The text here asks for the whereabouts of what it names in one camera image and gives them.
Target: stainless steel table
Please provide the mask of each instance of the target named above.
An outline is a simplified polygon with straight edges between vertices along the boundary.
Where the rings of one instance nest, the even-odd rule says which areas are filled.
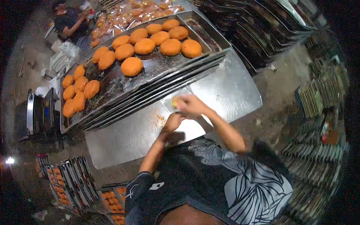
[[[254,81],[233,50],[215,71],[189,85],[189,89],[227,122],[262,106]],[[95,168],[144,157],[169,115],[161,101],[157,101],[101,130],[86,131],[86,142]],[[194,120],[184,120],[176,132],[183,132],[181,142],[206,133]]]

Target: crumbs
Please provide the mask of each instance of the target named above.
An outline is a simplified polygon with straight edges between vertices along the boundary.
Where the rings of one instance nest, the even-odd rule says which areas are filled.
[[[163,127],[165,126],[166,119],[163,116],[157,115],[156,116],[156,127]]]
[[[151,113],[151,118],[155,118],[153,127],[154,127],[154,131],[157,131],[158,127],[164,127],[165,123],[166,123],[166,119],[165,117],[159,115],[159,109],[155,108],[152,113]]]

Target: forearm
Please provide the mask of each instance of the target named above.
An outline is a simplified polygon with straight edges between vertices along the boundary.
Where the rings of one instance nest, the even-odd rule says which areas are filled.
[[[215,111],[211,109],[209,109],[204,115],[209,118],[216,133],[220,136],[230,151],[238,154],[246,152],[244,138],[230,124],[225,122]]]
[[[78,20],[73,26],[72,28],[70,28],[67,32],[66,32],[66,36],[70,37],[74,34],[74,32],[79,28],[79,26],[82,24],[83,20]]]
[[[166,136],[165,132],[161,132],[150,150],[146,154],[143,163],[139,168],[139,173],[147,171],[152,173],[156,170],[162,156],[164,154],[165,144],[166,144]]]

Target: floor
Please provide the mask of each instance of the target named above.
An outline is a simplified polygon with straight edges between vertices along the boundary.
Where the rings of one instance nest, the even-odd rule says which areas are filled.
[[[37,177],[34,153],[48,153],[49,147],[32,142],[11,144],[13,107],[27,99],[28,89],[35,92],[37,87],[49,82],[40,77],[41,69],[43,66],[49,65],[49,59],[54,54],[43,42],[49,21],[43,19],[47,18],[48,14],[42,9],[40,6],[39,10],[34,13],[29,20],[29,26],[24,29],[23,35],[20,36],[13,48],[6,74],[9,84],[1,92],[1,130],[6,130],[5,141],[8,143],[8,153],[19,158],[19,163],[13,170],[15,179],[20,181],[26,196],[32,198],[35,203],[45,206],[51,201],[51,195],[49,190],[43,188],[46,187],[46,184],[42,183],[44,181]],[[23,73],[19,76],[23,52],[25,52],[25,64]],[[251,140],[260,137],[278,149],[284,139],[290,138],[293,133],[291,129],[294,127],[293,124],[300,122],[300,112],[295,103],[294,90],[300,84],[310,80],[307,66],[309,62],[310,58],[306,48],[298,45],[273,63],[277,68],[276,71],[265,68],[261,74],[253,78],[262,96],[263,107],[232,122],[232,125],[246,137],[249,146],[251,146]],[[207,134],[206,136],[221,144],[216,134]],[[91,164],[82,132],[73,135],[71,144],[65,144],[63,151],[49,153],[52,164],[78,156],[84,156],[88,160],[98,187],[133,179],[142,162],[142,159],[138,159],[96,170]],[[42,195],[46,196],[48,201],[44,201]]]

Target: worker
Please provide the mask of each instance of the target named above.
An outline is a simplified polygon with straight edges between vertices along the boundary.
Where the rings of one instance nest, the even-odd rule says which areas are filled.
[[[67,8],[65,2],[65,0],[57,0],[53,3],[55,29],[70,38],[82,50],[87,50],[86,48],[90,47],[90,43],[86,18],[92,9],[88,8],[84,12],[80,12]]]
[[[242,135],[194,95],[177,108],[126,187],[126,224],[268,224],[281,216],[293,184],[270,147],[255,141],[248,152]],[[201,114],[227,149],[202,137],[165,147],[188,115]]]

